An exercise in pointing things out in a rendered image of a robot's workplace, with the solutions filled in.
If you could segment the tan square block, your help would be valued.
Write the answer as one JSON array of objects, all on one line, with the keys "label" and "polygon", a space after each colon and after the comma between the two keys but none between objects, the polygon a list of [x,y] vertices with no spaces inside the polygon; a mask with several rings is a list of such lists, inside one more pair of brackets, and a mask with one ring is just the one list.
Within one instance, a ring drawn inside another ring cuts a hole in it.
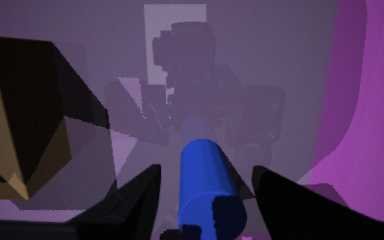
[{"label": "tan square block", "polygon": [[52,45],[0,37],[0,200],[30,200],[71,161]]}]

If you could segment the blue cylinder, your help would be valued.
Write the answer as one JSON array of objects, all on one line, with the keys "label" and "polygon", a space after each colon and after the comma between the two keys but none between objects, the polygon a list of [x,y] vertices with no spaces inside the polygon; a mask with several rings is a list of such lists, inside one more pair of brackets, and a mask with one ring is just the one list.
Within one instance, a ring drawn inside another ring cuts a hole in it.
[{"label": "blue cylinder", "polygon": [[220,146],[197,139],[181,153],[178,226],[187,240],[235,240],[247,214]]}]

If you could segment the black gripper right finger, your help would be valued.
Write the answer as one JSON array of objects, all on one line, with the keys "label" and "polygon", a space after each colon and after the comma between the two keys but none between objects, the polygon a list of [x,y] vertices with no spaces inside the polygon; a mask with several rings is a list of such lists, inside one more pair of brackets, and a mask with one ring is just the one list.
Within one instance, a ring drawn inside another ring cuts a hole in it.
[{"label": "black gripper right finger", "polygon": [[384,240],[384,221],[327,199],[262,166],[251,184],[272,240]]}]

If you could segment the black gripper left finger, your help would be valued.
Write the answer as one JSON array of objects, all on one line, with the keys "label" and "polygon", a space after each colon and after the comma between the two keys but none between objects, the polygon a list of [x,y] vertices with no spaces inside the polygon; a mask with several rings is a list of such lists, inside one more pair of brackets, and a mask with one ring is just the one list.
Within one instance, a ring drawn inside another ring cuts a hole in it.
[{"label": "black gripper left finger", "polygon": [[151,240],[161,165],[152,164],[66,222],[0,220],[0,240]]}]

